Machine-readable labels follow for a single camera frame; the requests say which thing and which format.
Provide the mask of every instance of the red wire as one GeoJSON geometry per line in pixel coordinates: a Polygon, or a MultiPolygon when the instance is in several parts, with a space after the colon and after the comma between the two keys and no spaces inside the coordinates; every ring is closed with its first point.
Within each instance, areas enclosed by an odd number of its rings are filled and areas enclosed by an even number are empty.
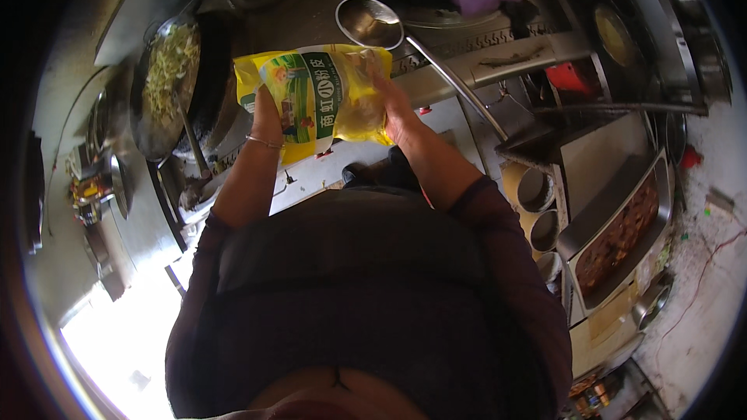
{"type": "Polygon", "coordinates": [[[677,327],[677,325],[678,325],[678,324],[679,324],[679,323],[680,323],[680,322],[682,321],[682,318],[684,318],[685,314],[687,313],[687,310],[689,310],[689,309],[690,309],[690,307],[691,307],[691,306],[693,306],[693,304],[694,304],[694,303],[696,303],[696,299],[698,298],[698,292],[700,292],[700,284],[701,284],[701,282],[703,281],[703,276],[705,275],[705,270],[706,270],[706,269],[708,269],[708,265],[710,265],[710,264],[711,264],[711,262],[713,262],[713,261],[714,261],[714,257],[715,257],[715,254],[717,254],[717,253],[718,253],[719,251],[721,251],[721,249],[722,249],[723,247],[726,247],[726,246],[728,246],[728,245],[731,245],[731,244],[732,244],[732,243],[734,243],[734,242],[735,242],[735,241],[736,241],[736,240],[737,240],[738,238],[740,238],[740,237],[744,237],[744,236],[747,236],[747,228],[745,228],[745,229],[742,229],[742,230],[741,230],[741,231],[740,231],[740,232],[739,232],[738,234],[736,234],[736,235],[735,235],[734,237],[732,237],[732,238],[729,238],[729,239],[728,239],[727,241],[725,241],[725,242],[723,242],[723,243],[719,244],[719,246],[717,246],[717,247],[716,247],[716,248],[714,249],[714,252],[713,252],[712,254],[710,254],[710,257],[708,257],[708,260],[706,260],[706,262],[705,262],[705,266],[703,266],[703,271],[701,271],[701,275],[700,275],[700,277],[698,278],[698,285],[696,286],[696,292],[695,292],[695,294],[693,294],[693,299],[692,299],[692,300],[690,301],[689,305],[687,305],[687,307],[685,308],[685,311],[684,311],[684,312],[682,312],[682,315],[680,315],[680,318],[679,318],[679,319],[677,320],[677,322],[675,323],[675,325],[674,325],[674,326],[672,326],[672,327],[670,327],[670,328],[669,328],[669,330],[668,330],[667,332],[665,332],[665,333],[664,333],[664,335],[663,335],[663,336],[661,337],[661,339],[659,340],[659,347],[657,348],[657,350],[656,350],[656,355],[654,356],[654,360],[656,361],[656,369],[657,369],[657,372],[658,372],[659,376],[661,376],[661,369],[660,369],[660,367],[659,367],[659,350],[661,350],[661,344],[662,344],[662,343],[664,342],[665,338],[666,338],[666,337],[667,337],[667,336],[669,335],[669,333],[670,333],[670,332],[672,332],[672,330],[674,330],[674,329],[675,329],[675,328],[677,327]]]}

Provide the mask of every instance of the bracelet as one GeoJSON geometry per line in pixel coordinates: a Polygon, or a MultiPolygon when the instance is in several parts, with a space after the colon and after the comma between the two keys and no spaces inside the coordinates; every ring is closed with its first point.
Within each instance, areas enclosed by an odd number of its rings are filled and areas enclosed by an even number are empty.
{"type": "Polygon", "coordinates": [[[259,142],[262,145],[266,145],[267,147],[272,147],[272,148],[274,148],[276,150],[280,150],[280,149],[283,149],[285,147],[285,145],[282,144],[282,143],[277,144],[277,143],[274,143],[274,142],[266,142],[265,140],[261,140],[259,138],[254,137],[254,136],[251,136],[251,135],[247,135],[247,140],[252,140],[254,142],[259,142]]]}

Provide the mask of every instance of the purple sleeve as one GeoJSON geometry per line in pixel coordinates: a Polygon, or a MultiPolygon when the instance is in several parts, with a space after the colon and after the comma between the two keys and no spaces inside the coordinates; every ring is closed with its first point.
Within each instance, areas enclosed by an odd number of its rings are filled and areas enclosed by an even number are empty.
{"type": "Polygon", "coordinates": [[[175,347],[186,338],[190,337],[197,327],[197,320],[202,311],[202,305],[208,298],[210,282],[212,281],[214,269],[220,246],[223,240],[229,236],[231,228],[223,223],[217,216],[210,213],[205,221],[197,251],[192,258],[192,276],[189,280],[189,289],[182,298],[182,309],[176,317],[176,322],[171,329],[169,341],[166,345],[166,360],[175,350],[175,347]]]}
{"type": "Polygon", "coordinates": [[[518,215],[488,177],[473,183],[449,214],[477,235],[500,294],[544,359],[556,405],[565,405],[573,378],[565,310],[542,282],[518,215]]]}

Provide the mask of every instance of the wok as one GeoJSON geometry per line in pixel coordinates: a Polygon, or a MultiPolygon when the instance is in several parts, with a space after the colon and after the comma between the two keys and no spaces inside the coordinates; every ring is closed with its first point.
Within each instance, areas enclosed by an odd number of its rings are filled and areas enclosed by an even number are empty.
{"type": "Polygon", "coordinates": [[[223,102],[229,78],[231,45],[229,33],[221,20],[211,14],[180,14],[162,23],[152,36],[135,67],[130,94],[130,125],[139,152],[148,161],[159,163],[167,158],[186,137],[192,145],[195,159],[203,175],[207,169],[200,142],[206,139],[223,102]],[[173,120],[169,124],[154,121],[149,116],[149,103],[143,98],[156,34],[165,35],[171,26],[191,24],[200,46],[198,62],[178,79],[173,88],[173,120]]]}

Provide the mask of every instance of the black apron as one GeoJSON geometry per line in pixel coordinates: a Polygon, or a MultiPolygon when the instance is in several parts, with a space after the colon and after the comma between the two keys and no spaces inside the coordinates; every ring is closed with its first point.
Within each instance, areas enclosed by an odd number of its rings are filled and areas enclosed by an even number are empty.
{"type": "MultiPolygon", "coordinates": [[[[366,283],[380,280],[396,282],[391,287],[392,295],[400,294],[403,285],[409,283],[419,289],[417,282],[427,280],[429,289],[457,286],[477,296],[488,331],[485,339],[498,354],[494,371],[500,382],[494,393],[495,406],[491,408],[501,412],[500,415],[486,413],[479,418],[535,419],[551,415],[552,394],[543,363],[500,300],[473,234],[450,216],[430,209],[422,197],[369,189],[325,191],[234,231],[223,243],[219,266],[212,278],[214,291],[200,315],[192,357],[193,394],[199,397],[200,413],[221,415],[246,408],[251,401],[247,399],[243,406],[227,406],[225,397],[231,393],[225,391],[233,386],[218,382],[224,375],[220,371],[226,369],[225,357],[221,356],[227,351],[240,350],[236,341],[226,345],[218,335],[224,334],[227,325],[230,330],[242,320],[235,314],[242,302],[258,294],[304,292],[308,295],[316,289],[340,289],[341,285],[367,292],[366,283]]],[[[465,292],[456,291],[462,297],[465,292]]],[[[461,306],[464,300],[454,301],[461,306]]],[[[325,360],[310,357],[307,366],[327,364],[325,360]]],[[[344,357],[335,358],[337,363],[354,364],[344,357]]],[[[386,372],[391,370],[381,372],[376,365],[357,363],[350,368],[373,371],[395,385],[399,379],[397,376],[387,379],[386,372]]],[[[417,397],[414,394],[417,390],[397,387],[417,397]]],[[[419,407],[427,415],[438,417],[433,410],[429,412],[429,406],[419,407]]]]}

